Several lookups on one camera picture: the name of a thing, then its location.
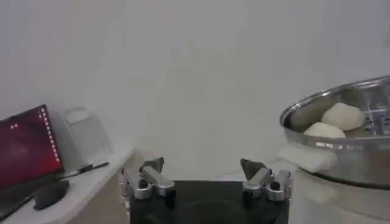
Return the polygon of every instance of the white countertop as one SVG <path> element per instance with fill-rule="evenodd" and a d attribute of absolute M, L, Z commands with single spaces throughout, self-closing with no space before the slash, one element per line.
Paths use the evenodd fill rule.
<path fill-rule="evenodd" d="M 41 211 L 33 209 L 31 200 L 5 219 L 2 224 L 64 224 L 73 219 L 99 192 L 107 181 L 131 157 L 133 149 L 108 155 L 109 165 L 69 179 L 71 186 L 63 199 Z"/>

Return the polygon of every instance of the black mouse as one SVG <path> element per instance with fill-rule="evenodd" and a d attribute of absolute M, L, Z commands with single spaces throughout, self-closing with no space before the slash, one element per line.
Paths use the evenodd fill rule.
<path fill-rule="evenodd" d="M 48 184 L 36 190 L 32 196 L 35 200 L 35 210 L 42 210 L 50 205 L 56 204 L 66 194 L 69 188 L 69 181 L 63 180 Z"/>

